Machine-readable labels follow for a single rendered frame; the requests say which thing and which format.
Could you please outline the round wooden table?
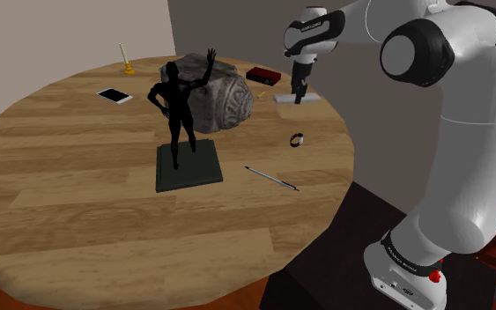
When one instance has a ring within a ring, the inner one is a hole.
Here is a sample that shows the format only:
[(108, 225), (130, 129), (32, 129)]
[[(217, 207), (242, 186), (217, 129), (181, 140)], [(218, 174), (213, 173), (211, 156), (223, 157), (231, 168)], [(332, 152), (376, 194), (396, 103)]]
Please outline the round wooden table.
[[(155, 190), (170, 135), (146, 96), (166, 61), (86, 70), (0, 114), (1, 290), (66, 310), (204, 304), (283, 268), (329, 226), (352, 182), (352, 140), (325, 100), (276, 104), (287, 77), (251, 83), (251, 116), (212, 135), (220, 183)], [(107, 88), (133, 99), (97, 95)]]

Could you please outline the dark robot stand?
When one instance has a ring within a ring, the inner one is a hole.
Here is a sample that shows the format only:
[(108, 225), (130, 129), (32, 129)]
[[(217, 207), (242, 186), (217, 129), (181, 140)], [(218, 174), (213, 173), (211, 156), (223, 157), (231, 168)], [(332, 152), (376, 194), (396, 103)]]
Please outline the dark robot stand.
[[(407, 310), (371, 284), (363, 261), (406, 214), (353, 182), (324, 232), (283, 269), (270, 275), (261, 310)], [(472, 255), (448, 255), (445, 310), (492, 310), (496, 270)]]

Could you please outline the flat white book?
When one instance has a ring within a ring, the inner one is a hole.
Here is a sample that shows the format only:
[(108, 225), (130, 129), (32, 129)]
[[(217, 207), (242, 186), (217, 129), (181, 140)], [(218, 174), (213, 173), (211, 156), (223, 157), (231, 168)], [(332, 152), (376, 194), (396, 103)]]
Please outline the flat white book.
[[(297, 99), (296, 94), (275, 94), (273, 99), (278, 104), (290, 104), (295, 103)], [(307, 92), (304, 96), (300, 98), (300, 103), (318, 101), (321, 97), (315, 92)]]

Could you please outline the red box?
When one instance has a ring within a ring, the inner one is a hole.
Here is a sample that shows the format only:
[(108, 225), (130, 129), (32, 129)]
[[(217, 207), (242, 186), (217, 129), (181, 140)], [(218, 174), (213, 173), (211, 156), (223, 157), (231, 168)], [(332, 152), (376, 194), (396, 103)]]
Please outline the red box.
[(246, 72), (246, 79), (257, 83), (273, 86), (281, 80), (282, 75), (273, 70), (254, 67)]

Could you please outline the white tablet with black screen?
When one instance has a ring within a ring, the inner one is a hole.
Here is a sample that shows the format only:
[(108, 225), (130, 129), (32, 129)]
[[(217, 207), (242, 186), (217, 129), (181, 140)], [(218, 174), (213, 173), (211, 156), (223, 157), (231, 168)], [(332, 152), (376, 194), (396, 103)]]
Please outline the white tablet with black screen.
[(118, 105), (133, 99), (131, 95), (125, 92), (120, 92), (114, 88), (107, 88), (105, 90), (99, 91), (97, 92), (97, 95)]

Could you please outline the white candle in yellow holder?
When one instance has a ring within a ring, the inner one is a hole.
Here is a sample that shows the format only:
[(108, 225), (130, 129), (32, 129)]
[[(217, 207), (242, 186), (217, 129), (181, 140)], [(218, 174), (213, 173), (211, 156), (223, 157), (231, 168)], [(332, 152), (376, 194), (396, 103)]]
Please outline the white candle in yellow holder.
[(135, 74), (136, 72), (133, 70), (133, 68), (129, 62), (129, 58), (127, 57), (124, 46), (121, 42), (119, 43), (119, 47), (120, 47), (120, 50), (122, 53), (122, 59), (123, 59), (124, 66), (125, 66), (124, 73), (125, 74)]

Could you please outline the silver pen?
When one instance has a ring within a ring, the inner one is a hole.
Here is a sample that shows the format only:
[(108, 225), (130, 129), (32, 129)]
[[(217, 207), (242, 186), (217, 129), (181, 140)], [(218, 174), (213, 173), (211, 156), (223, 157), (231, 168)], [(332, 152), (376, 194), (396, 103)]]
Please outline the silver pen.
[(271, 177), (271, 176), (269, 176), (268, 174), (266, 174), (266, 173), (262, 173), (262, 172), (260, 172), (260, 171), (258, 171), (258, 170), (256, 170), (256, 169), (254, 169), (254, 168), (252, 168), (252, 167), (249, 167), (249, 166), (244, 166), (244, 167), (245, 167), (247, 170), (249, 170), (250, 172), (256, 173), (256, 174), (258, 174), (258, 175), (260, 175), (260, 176), (262, 176), (262, 177), (264, 177), (264, 178), (266, 178), (266, 179), (268, 179), (268, 180), (270, 180), (270, 181), (274, 181), (274, 182), (276, 182), (277, 184), (280, 184), (280, 185), (282, 185), (282, 186), (285, 186), (285, 187), (287, 187), (287, 188), (289, 188), (289, 189), (292, 189), (292, 190), (294, 190), (294, 191), (299, 191), (299, 189), (298, 189), (298, 188), (296, 188), (295, 186), (293, 186), (292, 184), (289, 184), (289, 183), (287, 183), (287, 182), (284, 182), (284, 181), (281, 181), (281, 180), (276, 179), (276, 178), (274, 178), (274, 177)]

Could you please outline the black human figure on base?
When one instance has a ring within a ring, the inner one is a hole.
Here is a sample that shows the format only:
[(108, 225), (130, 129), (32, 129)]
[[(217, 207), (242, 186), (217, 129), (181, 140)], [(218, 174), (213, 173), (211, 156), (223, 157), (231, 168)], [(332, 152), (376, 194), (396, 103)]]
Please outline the black human figure on base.
[(223, 180), (215, 144), (196, 138), (189, 106), (190, 94), (209, 83), (215, 56), (210, 48), (200, 69), (185, 67), (181, 60), (168, 62), (161, 81), (147, 95), (168, 119), (171, 136), (169, 144), (157, 148), (155, 190), (159, 193)]

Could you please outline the grey carved stone block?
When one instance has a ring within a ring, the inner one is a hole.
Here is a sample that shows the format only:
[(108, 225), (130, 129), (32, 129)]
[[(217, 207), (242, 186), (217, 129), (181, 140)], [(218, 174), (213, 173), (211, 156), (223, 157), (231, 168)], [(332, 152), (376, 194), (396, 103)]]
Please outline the grey carved stone block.
[[(190, 53), (175, 60), (179, 75), (185, 81), (203, 78), (207, 71), (206, 55)], [(196, 133), (210, 134), (231, 129), (251, 115), (254, 96), (245, 78), (234, 65), (215, 60), (206, 85), (190, 91), (189, 109)]]

